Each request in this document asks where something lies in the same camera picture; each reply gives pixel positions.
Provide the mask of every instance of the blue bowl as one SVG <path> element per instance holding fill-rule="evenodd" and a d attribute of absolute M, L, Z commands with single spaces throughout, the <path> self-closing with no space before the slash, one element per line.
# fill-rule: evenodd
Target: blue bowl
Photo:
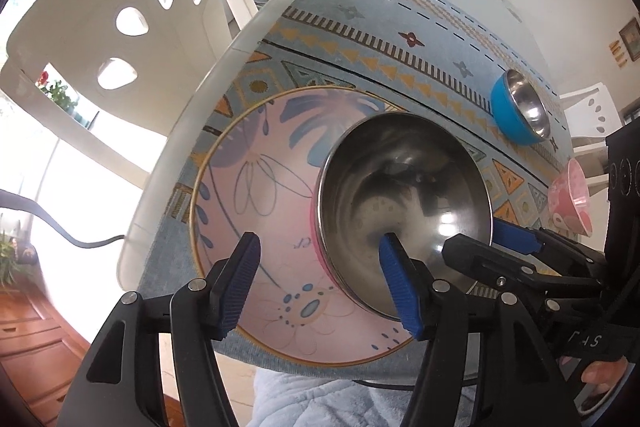
<path fill-rule="evenodd" d="M 516 70 L 508 70 L 491 91 L 494 120 L 502 133 L 518 145 L 533 145 L 551 136 L 545 105 L 530 82 Z"/>

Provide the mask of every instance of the tile floor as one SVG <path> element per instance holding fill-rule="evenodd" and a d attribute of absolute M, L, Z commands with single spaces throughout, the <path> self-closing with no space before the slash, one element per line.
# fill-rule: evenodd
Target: tile floor
<path fill-rule="evenodd" d="M 220 375 L 225 383 L 226 393 L 231 407 L 238 419 L 239 427 L 245 427 L 254 411 L 255 367 L 224 355 L 216 355 Z M 160 334 L 160 369 L 162 371 L 162 389 L 164 393 L 178 398 L 175 383 L 174 359 L 171 348 L 171 335 Z"/>

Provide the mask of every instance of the star motif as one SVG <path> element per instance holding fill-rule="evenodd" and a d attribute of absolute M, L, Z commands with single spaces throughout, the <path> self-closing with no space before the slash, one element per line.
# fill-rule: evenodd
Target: star motif
<path fill-rule="evenodd" d="M 419 40 L 418 37 L 415 36 L 415 33 L 413 32 L 409 32 L 409 33 L 401 33 L 398 32 L 398 35 L 400 35 L 403 39 L 406 40 L 406 43 L 409 44 L 410 48 L 413 48 L 416 44 L 418 46 L 422 46 L 424 47 L 424 44 L 422 44 Z"/>
<path fill-rule="evenodd" d="M 466 78 L 468 76 L 474 76 L 474 74 L 471 73 L 471 71 L 469 71 L 466 68 L 466 65 L 463 60 L 460 60 L 460 63 L 454 62 L 453 65 L 460 70 L 460 74 L 462 75 L 462 78 Z"/>
<path fill-rule="evenodd" d="M 338 10 L 344 13 L 348 20 L 355 18 L 364 19 L 364 15 L 360 13 L 355 6 L 342 6 L 341 4 L 338 4 Z"/>

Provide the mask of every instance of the green plant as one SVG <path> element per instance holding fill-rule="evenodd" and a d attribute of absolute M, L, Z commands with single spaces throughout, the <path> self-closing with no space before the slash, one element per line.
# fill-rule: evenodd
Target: green plant
<path fill-rule="evenodd" d="M 78 102 L 73 102 L 71 97 L 66 93 L 68 86 L 63 86 L 62 80 L 54 80 L 48 82 L 49 73 L 43 71 L 40 78 L 36 82 L 36 86 L 46 94 L 60 109 L 69 112 L 78 105 Z"/>
<path fill-rule="evenodd" d="M 4 232 L 0 233 L 0 286 L 5 288 L 15 283 L 16 274 L 22 271 L 15 258 L 15 247 Z"/>

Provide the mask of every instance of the stainless steel bowl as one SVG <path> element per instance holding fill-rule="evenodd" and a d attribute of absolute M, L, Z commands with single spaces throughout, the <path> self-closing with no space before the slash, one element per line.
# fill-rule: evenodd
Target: stainless steel bowl
<path fill-rule="evenodd" d="M 511 100 L 525 124 L 541 139 L 549 139 L 551 137 L 549 115 L 531 83 L 516 70 L 508 70 L 502 77 Z"/>
<path fill-rule="evenodd" d="M 437 279 L 464 292 L 473 288 L 440 252 L 457 233 L 489 244 L 491 204 L 475 162 L 439 125 L 405 112 L 360 122 L 327 158 L 316 197 L 322 261 L 364 308 L 398 320 L 378 261 L 386 232 L 395 232 Z"/>

